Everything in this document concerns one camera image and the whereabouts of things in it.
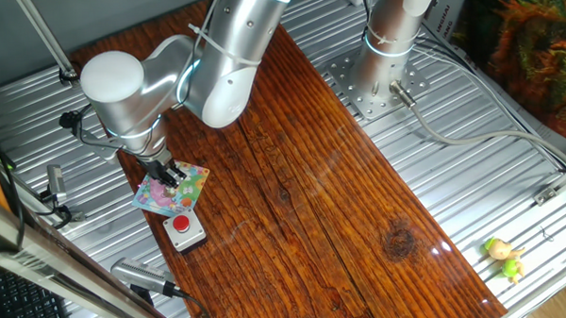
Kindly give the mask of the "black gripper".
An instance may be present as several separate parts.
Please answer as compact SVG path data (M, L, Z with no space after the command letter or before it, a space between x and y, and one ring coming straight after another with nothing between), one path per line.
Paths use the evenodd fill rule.
M154 179L166 187L175 189L187 175L178 168L170 151L160 151L152 156L138 156L139 165Z

